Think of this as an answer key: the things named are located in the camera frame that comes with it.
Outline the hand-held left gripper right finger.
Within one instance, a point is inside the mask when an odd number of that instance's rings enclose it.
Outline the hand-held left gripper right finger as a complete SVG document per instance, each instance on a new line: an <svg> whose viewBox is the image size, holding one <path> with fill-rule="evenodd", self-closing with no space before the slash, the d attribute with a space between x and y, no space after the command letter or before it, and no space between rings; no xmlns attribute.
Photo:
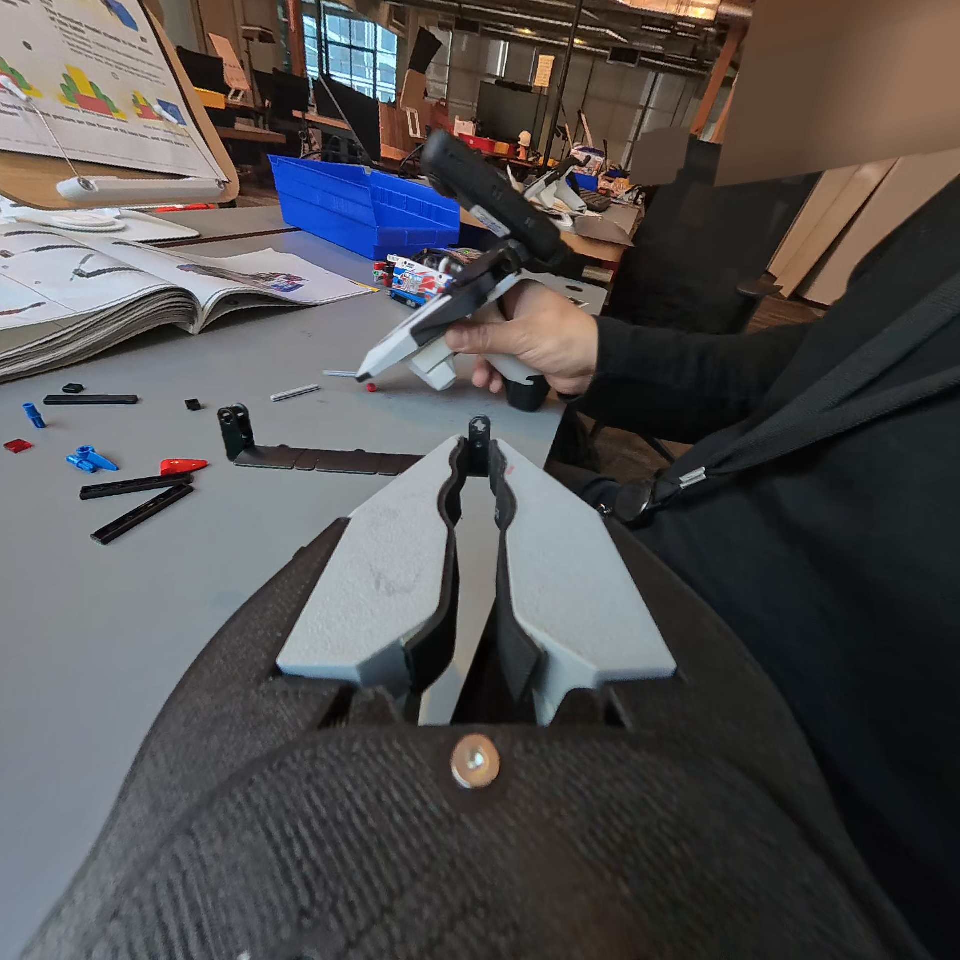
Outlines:
<svg viewBox="0 0 960 960"><path fill-rule="evenodd" d="M490 445L496 606L510 696L547 726L571 691L668 679L677 663L601 515L502 440Z"/></svg>

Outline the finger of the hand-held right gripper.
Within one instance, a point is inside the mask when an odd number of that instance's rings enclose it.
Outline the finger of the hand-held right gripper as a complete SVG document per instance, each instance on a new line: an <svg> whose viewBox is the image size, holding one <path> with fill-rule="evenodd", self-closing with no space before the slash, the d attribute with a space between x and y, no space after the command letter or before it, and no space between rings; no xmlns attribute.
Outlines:
<svg viewBox="0 0 960 960"><path fill-rule="evenodd" d="M405 363L428 385L452 384L455 369L452 350L443 340L446 331L498 300L521 279L520 271L500 279L485 271L474 279L453 281L367 352L354 375L356 381L366 383Z"/></svg>

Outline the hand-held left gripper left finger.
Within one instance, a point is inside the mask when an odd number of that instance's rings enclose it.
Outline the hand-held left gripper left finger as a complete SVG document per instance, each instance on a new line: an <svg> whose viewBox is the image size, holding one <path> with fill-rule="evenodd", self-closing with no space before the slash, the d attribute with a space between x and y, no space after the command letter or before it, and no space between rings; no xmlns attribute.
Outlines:
<svg viewBox="0 0 960 960"><path fill-rule="evenodd" d="M354 510L277 656L281 673L422 694L445 672L465 448L447 439Z"/></svg>

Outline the black pin connector brick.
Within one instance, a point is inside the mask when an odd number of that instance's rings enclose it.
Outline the black pin connector brick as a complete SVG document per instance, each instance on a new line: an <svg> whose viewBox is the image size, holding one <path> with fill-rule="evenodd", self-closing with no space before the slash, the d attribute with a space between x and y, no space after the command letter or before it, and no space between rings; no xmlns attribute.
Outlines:
<svg viewBox="0 0 960 960"><path fill-rule="evenodd" d="M238 458L256 445L249 409L242 403L233 403L217 411L222 442L227 460L235 464Z"/></svg>

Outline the person's right forearm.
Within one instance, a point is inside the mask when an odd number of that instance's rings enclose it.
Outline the person's right forearm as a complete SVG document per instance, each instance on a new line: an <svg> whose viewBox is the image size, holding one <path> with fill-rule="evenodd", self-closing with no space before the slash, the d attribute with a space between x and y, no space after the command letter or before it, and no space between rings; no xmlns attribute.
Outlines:
<svg viewBox="0 0 960 960"><path fill-rule="evenodd" d="M599 317L597 366L577 401L604 426L693 445L745 420L814 323L704 334Z"/></svg>

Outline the person's right hand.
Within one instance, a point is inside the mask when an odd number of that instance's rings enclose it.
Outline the person's right hand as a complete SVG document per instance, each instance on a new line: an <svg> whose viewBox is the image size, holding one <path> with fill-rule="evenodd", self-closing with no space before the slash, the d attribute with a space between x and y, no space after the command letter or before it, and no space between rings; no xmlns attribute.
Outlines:
<svg viewBox="0 0 960 960"><path fill-rule="evenodd" d="M559 395L579 397L589 389L598 357L596 319L551 289L525 282L472 318L445 332L455 354L476 357L472 384L492 394L505 390L505 379L490 363L511 356L543 375Z"/></svg>

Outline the partly built toy car model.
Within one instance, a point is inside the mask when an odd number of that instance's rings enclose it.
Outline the partly built toy car model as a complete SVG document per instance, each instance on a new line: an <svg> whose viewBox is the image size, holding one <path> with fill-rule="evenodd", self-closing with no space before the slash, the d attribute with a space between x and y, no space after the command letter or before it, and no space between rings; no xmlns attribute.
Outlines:
<svg viewBox="0 0 960 960"><path fill-rule="evenodd" d="M426 247L410 256L389 254L372 264L373 281L406 306L424 306L482 256L471 247Z"/></svg>

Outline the idle white black gripper tool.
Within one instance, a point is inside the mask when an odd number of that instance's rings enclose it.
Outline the idle white black gripper tool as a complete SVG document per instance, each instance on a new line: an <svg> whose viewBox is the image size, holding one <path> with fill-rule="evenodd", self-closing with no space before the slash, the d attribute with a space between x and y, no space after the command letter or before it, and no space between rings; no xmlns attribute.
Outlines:
<svg viewBox="0 0 960 960"><path fill-rule="evenodd" d="M545 174L520 186L519 192L525 200L540 205L546 211L555 210L559 202L573 214L586 214L590 211L586 202L568 183L570 173L581 165L582 159L571 154Z"/></svg>

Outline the wooden background table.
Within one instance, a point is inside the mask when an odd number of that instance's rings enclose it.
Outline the wooden background table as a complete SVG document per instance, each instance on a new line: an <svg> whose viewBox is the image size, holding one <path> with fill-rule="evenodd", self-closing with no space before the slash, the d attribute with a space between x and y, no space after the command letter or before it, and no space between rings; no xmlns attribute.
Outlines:
<svg viewBox="0 0 960 960"><path fill-rule="evenodd" d="M561 230L559 235L576 254L606 263L618 264L634 246L632 238L618 223L602 217L587 217L583 229L575 222L573 229Z"/></svg>

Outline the blue storage bin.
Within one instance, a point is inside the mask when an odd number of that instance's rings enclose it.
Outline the blue storage bin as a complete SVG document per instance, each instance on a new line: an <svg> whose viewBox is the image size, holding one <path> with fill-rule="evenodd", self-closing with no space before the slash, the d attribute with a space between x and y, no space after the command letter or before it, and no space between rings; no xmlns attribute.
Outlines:
<svg viewBox="0 0 960 960"><path fill-rule="evenodd" d="M269 156L284 222L369 260L458 243L461 208L430 186L359 165Z"/></svg>

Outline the grid pane window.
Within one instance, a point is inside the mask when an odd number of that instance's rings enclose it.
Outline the grid pane window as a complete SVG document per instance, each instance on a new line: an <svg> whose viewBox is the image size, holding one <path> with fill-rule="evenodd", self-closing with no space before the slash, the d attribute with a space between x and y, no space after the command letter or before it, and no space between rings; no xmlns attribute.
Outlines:
<svg viewBox="0 0 960 960"><path fill-rule="evenodd" d="M398 38L336 6L302 16L307 76L321 75L380 102L398 94Z"/></svg>

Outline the long black beam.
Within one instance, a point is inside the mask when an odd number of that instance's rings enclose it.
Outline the long black beam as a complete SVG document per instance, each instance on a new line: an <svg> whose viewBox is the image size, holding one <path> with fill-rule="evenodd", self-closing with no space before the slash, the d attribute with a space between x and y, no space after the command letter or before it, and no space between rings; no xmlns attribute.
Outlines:
<svg viewBox="0 0 960 960"><path fill-rule="evenodd" d="M78 498L81 501L88 501L140 494L154 490L169 489L176 486L189 486L193 481L194 473L192 471L126 479L124 481L82 486L78 493Z"/></svg>
<svg viewBox="0 0 960 960"><path fill-rule="evenodd" d="M169 486L157 496L91 533L90 540L99 546L109 545L193 492L192 484L181 483Z"/></svg>

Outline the wooden document stand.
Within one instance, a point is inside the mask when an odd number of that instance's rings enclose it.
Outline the wooden document stand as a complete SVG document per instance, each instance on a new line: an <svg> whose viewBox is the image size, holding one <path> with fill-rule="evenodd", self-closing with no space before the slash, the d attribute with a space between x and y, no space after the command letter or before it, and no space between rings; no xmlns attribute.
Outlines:
<svg viewBox="0 0 960 960"><path fill-rule="evenodd" d="M1 191L40 210L225 203L239 180L143 2L1 3Z"/></svg>

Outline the open instruction booklet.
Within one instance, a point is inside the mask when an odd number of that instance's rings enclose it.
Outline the open instruction booklet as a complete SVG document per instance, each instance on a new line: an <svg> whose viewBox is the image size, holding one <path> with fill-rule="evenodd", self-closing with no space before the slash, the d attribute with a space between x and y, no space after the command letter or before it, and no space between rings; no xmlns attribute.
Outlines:
<svg viewBox="0 0 960 960"><path fill-rule="evenodd" d="M89 361L160 327L198 335L236 311L325 306L374 290L272 248L211 258L4 223L1 382Z"/></svg>

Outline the printed instruction sheet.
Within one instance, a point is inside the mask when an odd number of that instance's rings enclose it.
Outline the printed instruction sheet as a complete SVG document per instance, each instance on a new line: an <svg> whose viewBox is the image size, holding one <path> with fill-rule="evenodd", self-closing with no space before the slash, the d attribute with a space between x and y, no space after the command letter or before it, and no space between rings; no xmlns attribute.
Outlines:
<svg viewBox="0 0 960 960"><path fill-rule="evenodd" d="M186 178L228 176L142 2L1 3L1 146Z"/></svg>

